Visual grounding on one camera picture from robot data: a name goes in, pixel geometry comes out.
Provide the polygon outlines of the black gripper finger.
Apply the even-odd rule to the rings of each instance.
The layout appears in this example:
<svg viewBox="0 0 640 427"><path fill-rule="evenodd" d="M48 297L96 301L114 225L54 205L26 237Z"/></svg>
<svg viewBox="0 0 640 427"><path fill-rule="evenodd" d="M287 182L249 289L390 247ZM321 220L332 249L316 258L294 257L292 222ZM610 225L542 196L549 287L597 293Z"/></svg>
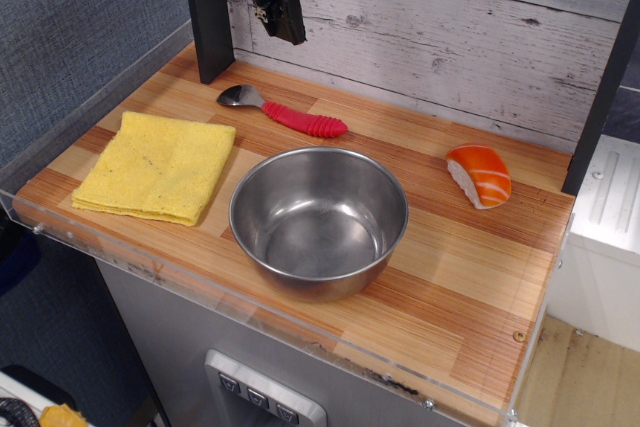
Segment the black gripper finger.
<svg viewBox="0 0 640 427"><path fill-rule="evenodd" d="M270 37L292 45L306 41L300 0L267 0L258 7L258 18Z"/></svg>

